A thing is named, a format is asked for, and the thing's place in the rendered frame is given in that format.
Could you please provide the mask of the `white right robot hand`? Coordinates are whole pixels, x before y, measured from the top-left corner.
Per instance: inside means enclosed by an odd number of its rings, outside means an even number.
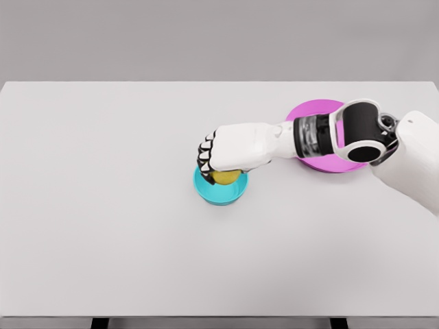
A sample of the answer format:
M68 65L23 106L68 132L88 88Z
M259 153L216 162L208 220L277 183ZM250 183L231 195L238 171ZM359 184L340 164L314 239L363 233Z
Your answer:
M249 172L273 159L274 126L267 123L223 125L208 134L198 146L201 176L214 185L214 172Z

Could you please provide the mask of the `yellow apple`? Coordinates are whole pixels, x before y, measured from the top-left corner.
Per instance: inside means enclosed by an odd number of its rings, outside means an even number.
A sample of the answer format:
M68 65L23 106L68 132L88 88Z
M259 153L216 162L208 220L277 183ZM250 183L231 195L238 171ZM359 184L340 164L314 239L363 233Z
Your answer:
M230 185L236 182L241 175L241 170L234 171L213 171L210 176L214 183L220 185Z

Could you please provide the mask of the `blue bowl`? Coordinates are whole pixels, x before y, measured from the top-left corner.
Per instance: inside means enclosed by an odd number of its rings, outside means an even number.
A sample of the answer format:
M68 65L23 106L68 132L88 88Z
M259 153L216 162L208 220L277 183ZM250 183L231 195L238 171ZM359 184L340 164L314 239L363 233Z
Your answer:
M198 195L206 202L216 206L226 206L237 201L244 194L248 187L248 174L242 173L229 185L212 185L202 177L199 168L195 168L193 185Z

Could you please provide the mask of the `pink plate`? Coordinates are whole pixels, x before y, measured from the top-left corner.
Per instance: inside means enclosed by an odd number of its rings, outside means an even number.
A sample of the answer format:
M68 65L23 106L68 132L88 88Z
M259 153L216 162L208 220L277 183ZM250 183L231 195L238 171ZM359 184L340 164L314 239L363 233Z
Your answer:
M313 99L297 105L287 115L287 121L293 121L298 117L308 117L314 114L330 114L344 105L341 101L332 99ZM366 163L350 162L335 154L316 158L299 158L308 167L325 173L347 173L356 171L367 166Z

